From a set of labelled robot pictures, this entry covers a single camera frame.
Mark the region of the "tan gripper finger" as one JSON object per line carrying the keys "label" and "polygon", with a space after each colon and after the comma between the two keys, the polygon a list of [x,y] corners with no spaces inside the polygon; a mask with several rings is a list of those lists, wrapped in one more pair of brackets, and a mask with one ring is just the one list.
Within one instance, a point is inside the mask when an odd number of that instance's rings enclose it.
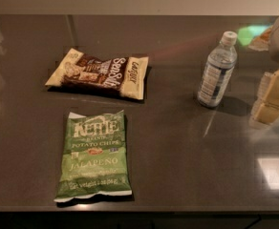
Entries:
{"label": "tan gripper finger", "polygon": [[279,109],[266,104],[261,100],[256,100],[251,110],[251,118],[254,121],[272,124],[279,117]]}

